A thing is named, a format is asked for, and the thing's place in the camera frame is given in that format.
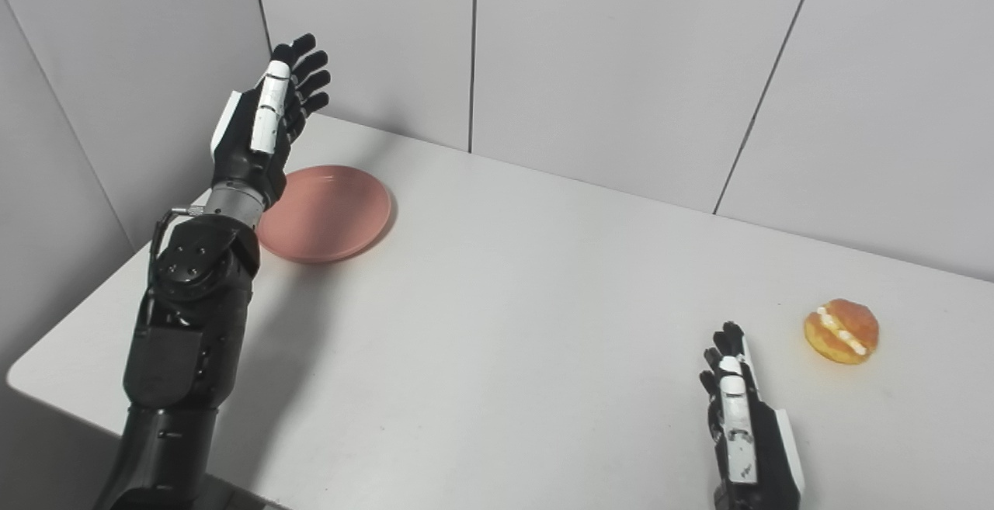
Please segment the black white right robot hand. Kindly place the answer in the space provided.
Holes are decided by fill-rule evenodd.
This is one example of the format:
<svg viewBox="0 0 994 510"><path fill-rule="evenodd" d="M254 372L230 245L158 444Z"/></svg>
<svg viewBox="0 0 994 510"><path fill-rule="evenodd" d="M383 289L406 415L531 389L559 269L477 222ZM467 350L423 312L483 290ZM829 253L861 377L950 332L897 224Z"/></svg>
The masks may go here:
<svg viewBox="0 0 994 510"><path fill-rule="evenodd" d="M707 392L707 428L714 442L717 509L798 509L805 474L791 420L759 394L741 327L727 321L704 352L699 379Z"/></svg>

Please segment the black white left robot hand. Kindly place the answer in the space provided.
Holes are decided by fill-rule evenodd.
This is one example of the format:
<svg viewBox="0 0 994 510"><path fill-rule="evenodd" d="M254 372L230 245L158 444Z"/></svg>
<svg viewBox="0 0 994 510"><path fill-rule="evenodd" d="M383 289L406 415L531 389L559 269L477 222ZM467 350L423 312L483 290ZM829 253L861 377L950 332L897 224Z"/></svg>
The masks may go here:
<svg viewBox="0 0 994 510"><path fill-rule="evenodd" d="M328 54L313 33L281 43L258 82L228 96L210 138L212 185L245 186L269 209L287 187L285 166L308 118L330 103Z"/></svg>

